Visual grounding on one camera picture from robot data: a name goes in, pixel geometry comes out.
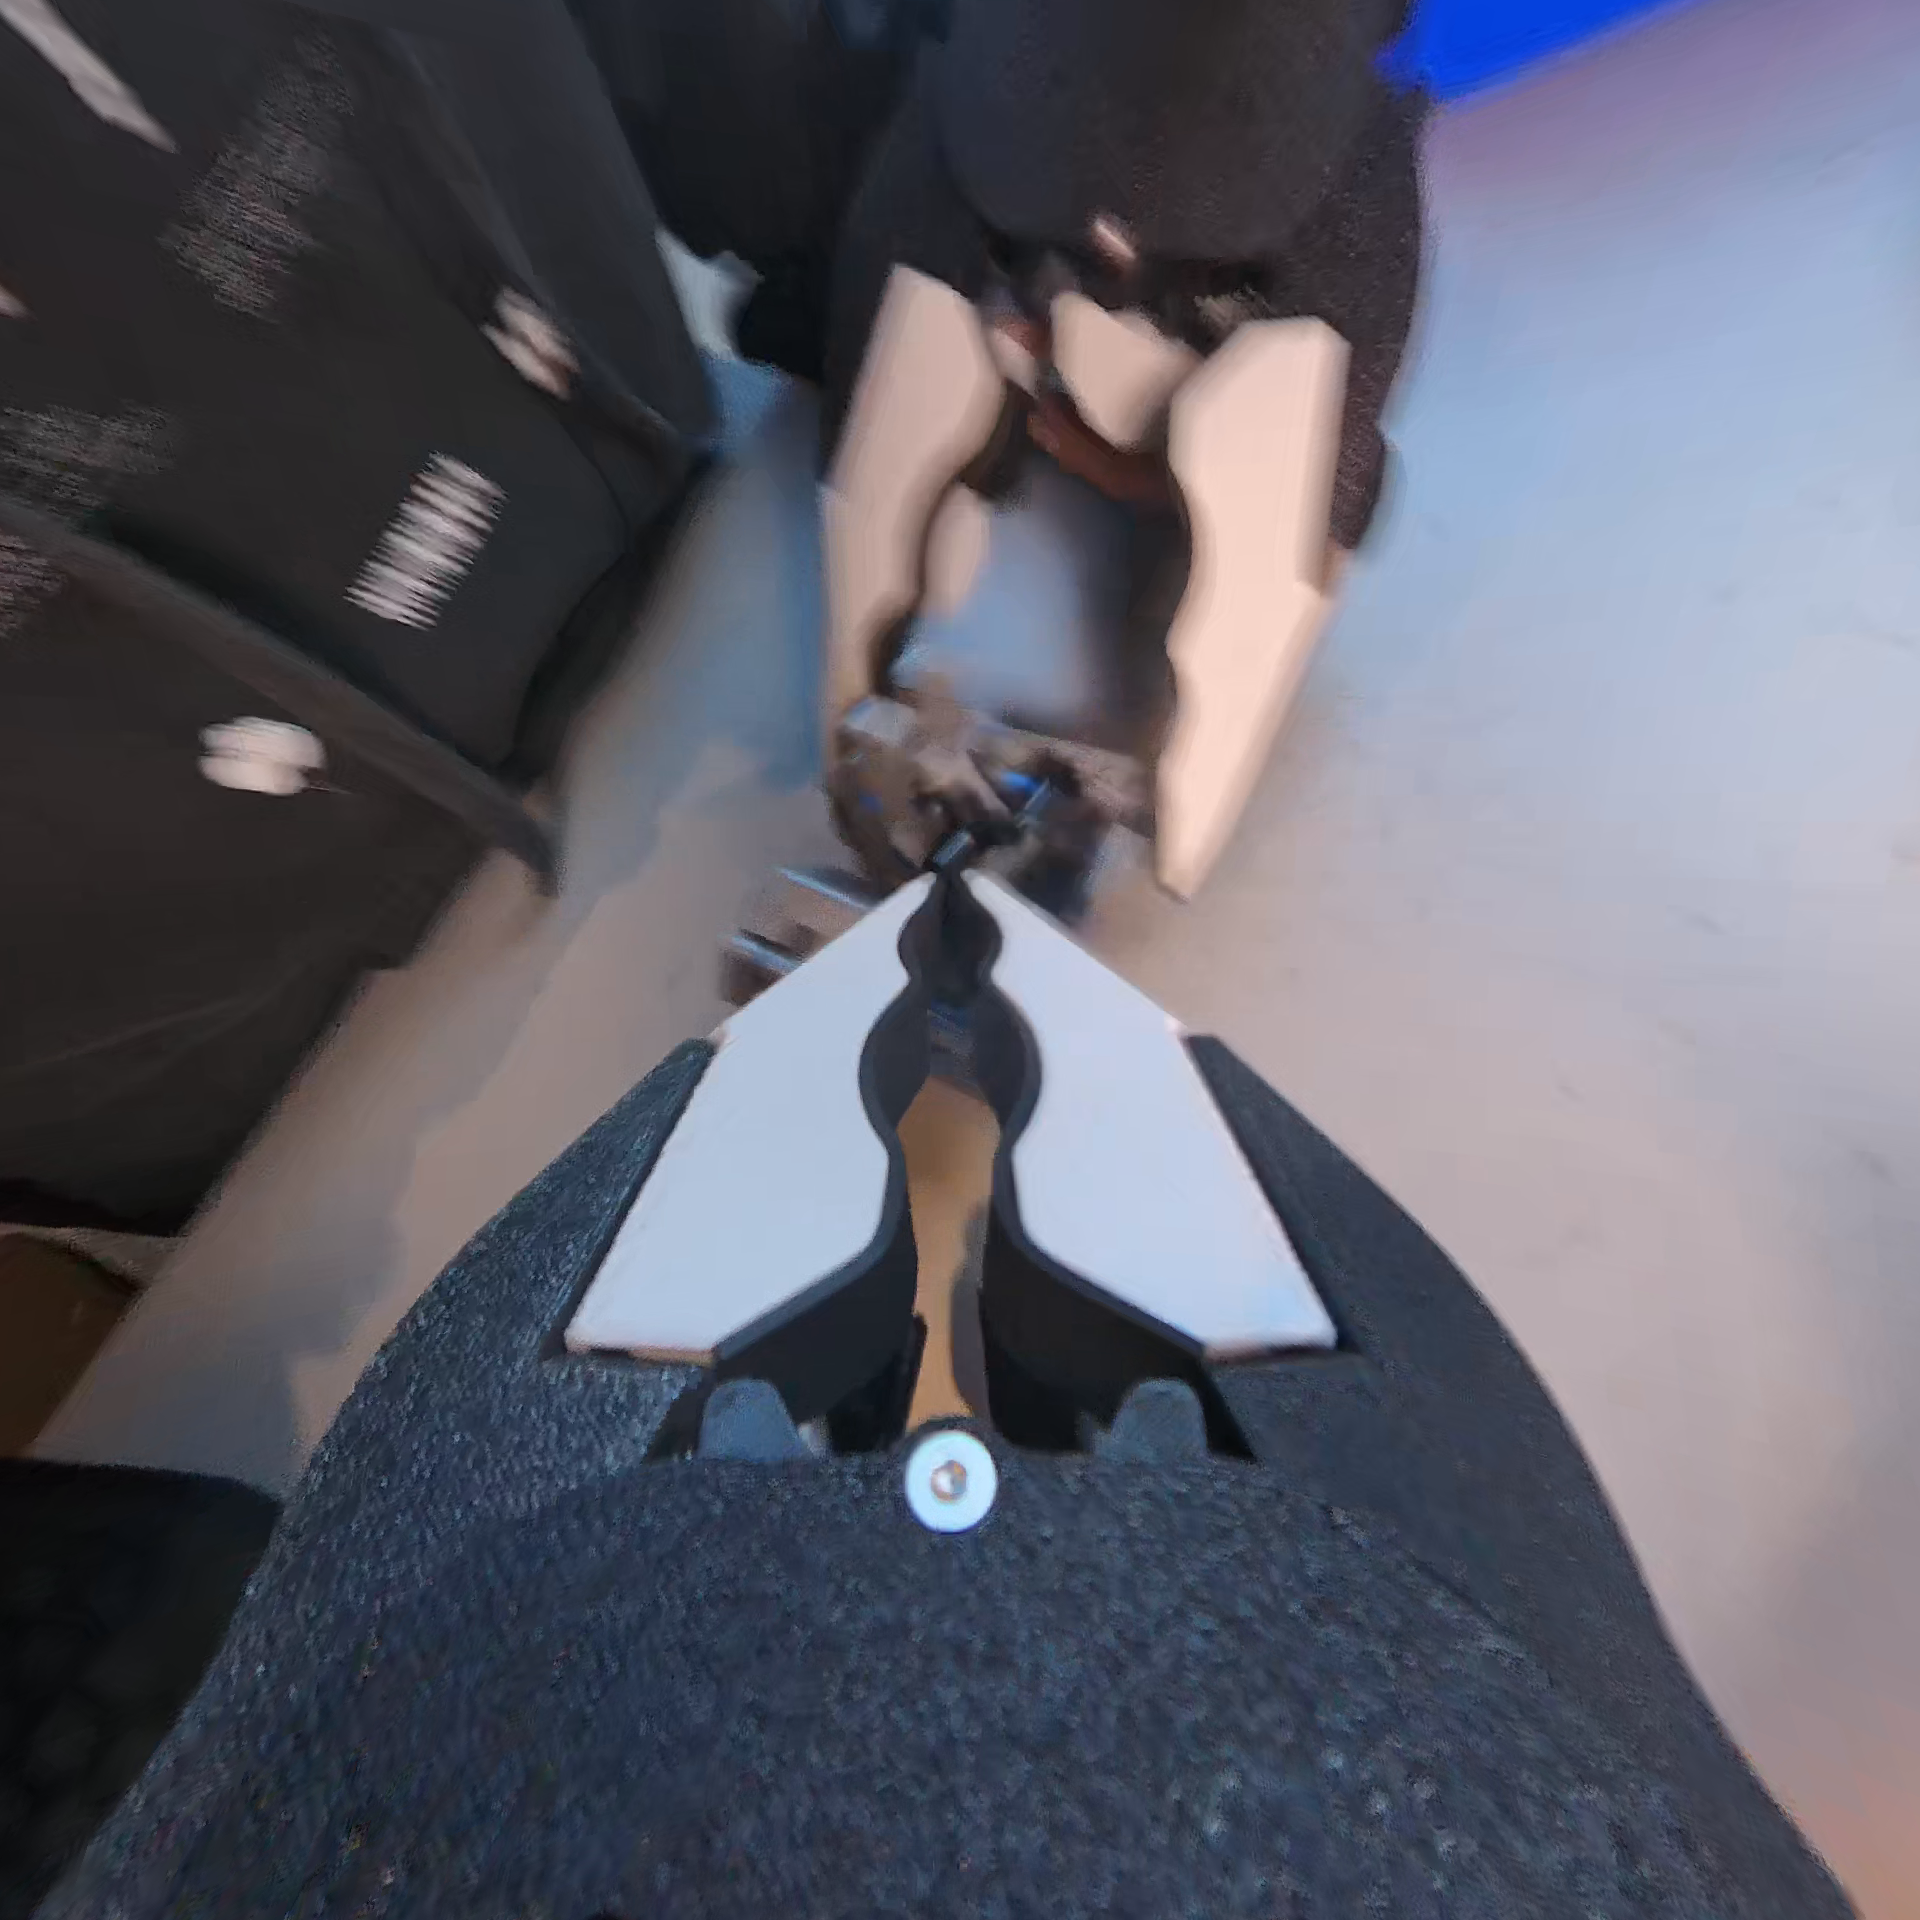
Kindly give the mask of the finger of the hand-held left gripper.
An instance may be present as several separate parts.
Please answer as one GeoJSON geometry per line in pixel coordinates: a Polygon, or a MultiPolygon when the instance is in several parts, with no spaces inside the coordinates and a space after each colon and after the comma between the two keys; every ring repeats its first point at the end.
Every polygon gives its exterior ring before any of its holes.
{"type": "Polygon", "coordinates": [[[871,698],[898,624],[925,601],[925,552],[946,491],[994,441],[1004,373],[978,306],[891,269],[820,488],[829,564],[825,709],[871,698]]]}
{"type": "Polygon", "coordinates": [[[1325,321],[1241,325],[1167,409],[1190,536],[1156,762],[1156,880],[1175,899],[1227,851],[1326,627],[1345,370],[1325,321]]]}

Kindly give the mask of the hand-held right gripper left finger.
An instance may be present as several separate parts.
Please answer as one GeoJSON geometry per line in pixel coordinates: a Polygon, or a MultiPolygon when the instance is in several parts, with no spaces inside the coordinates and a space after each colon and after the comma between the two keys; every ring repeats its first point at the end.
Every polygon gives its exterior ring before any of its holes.
{"type": "Polygon", "coordinates": [[[569,1323],[569,1353],[721,1364],[881,1235],[898,1126],[860,1089],[898,956],[931,899],[910,880],[742,1002],[710,1040],[660,1160],[569,1323]]]}

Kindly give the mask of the blue plastic bin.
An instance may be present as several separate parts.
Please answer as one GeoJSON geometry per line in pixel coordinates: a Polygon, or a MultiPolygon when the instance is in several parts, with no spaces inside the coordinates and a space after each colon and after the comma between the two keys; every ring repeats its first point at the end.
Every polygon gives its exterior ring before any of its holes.
{"type": "Polygon", "coordinates": [[[1381,75],[1463,101],[1572,58],[1679,3],[1410,3],[1381,75]]]}

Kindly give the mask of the person's black hoodie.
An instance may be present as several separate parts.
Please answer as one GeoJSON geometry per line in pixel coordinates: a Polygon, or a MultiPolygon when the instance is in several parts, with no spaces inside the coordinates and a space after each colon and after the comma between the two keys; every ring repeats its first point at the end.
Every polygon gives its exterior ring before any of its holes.
{"type": "Polygon", "coordinates": [[[569,3],[5,3],[5,1222],[174,1235],[717,433],[569,3]]]}

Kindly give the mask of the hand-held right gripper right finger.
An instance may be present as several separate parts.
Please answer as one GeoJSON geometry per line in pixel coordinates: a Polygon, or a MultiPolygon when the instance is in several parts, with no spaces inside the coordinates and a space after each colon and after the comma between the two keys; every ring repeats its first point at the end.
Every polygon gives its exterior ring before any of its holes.
{"type": "Polygon", "coordinates": [[[967,890],[994,933],[978,1069],[1019,1248],[1206,1364],[1334,1349],[1190,1030],[999,875],[967,890]]]}

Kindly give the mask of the grey desk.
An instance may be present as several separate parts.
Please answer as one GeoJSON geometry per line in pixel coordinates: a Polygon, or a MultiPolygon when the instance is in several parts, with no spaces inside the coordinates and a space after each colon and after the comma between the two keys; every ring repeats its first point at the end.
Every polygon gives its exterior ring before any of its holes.
{"type": "MultiPolygon", "coordinates": [[[[1703,1692],[1915,1918],[1915,3],[1697,3],[1429,125],[1395,486],[1234,847],[1090,940],[1501,1313],[1703,1692]]],[[[721,1018],[812,791],[812,407],[40,1458],[282,1494],[424,1283],[721,1018]]]]}

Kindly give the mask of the grey motor block assembly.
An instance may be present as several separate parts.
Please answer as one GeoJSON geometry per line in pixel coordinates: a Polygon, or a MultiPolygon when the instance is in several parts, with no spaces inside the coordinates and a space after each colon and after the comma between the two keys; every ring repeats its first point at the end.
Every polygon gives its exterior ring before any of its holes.
{"type": "Polygon", "coordinates": [[[992,720],[945,687],[871,695],[829,749],[829,815],[852,869],[786,867],[725,943],[729,1007],[777,989],[951,851],[1055,923],[1079,923],[1121,843],[1156,829],[1150,765],[992,720]]]}

